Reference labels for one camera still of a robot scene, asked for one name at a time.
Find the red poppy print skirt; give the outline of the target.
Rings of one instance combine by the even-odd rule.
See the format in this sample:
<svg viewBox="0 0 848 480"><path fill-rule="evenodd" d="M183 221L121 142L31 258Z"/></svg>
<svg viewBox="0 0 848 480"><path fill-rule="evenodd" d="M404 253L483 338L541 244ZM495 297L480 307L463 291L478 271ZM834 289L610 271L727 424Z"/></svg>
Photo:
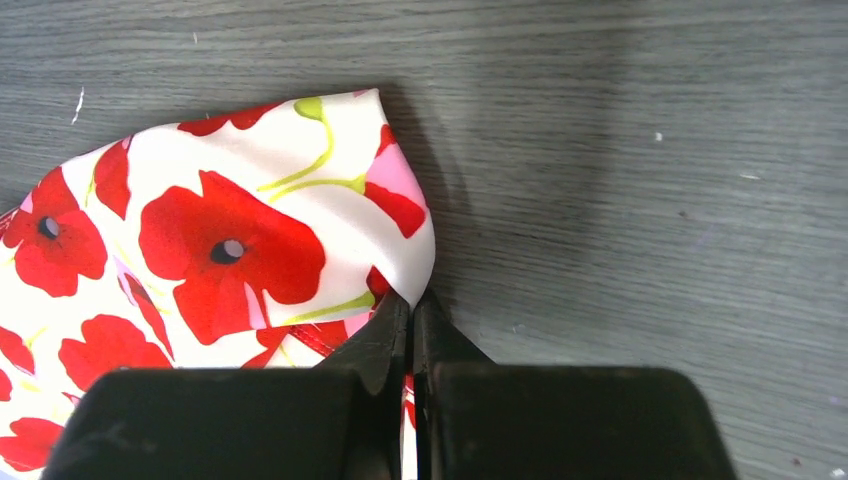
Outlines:
<svg viewBox="0 0 848 480"><path fill-rule="evenodd" d="M1 217L1 474L41 477L119 368L311 367L435 261L375 89L156 126Z"/></svg>

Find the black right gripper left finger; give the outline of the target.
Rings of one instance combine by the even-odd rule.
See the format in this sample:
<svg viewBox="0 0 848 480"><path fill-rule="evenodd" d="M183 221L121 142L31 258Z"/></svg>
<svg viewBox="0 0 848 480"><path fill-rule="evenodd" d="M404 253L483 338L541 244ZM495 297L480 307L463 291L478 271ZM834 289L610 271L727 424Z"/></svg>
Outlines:
<svg viewBox="0 0 848 480"><path fill-rule="evenodd" d="M126 369L84 395L47 479L398 479L409 304L311 368Z"/></svg>

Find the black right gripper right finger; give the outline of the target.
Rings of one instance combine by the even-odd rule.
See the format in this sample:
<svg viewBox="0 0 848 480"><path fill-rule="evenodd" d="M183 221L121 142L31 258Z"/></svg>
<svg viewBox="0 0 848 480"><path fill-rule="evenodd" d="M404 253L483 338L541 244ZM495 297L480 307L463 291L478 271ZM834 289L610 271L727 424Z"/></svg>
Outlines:
<svg viewBox="0 0 848 480"><path fill-rule="evenodd" d="M733 479L711 409L684 374L489 358L433 292L413 313L423 479Z"/></svg>

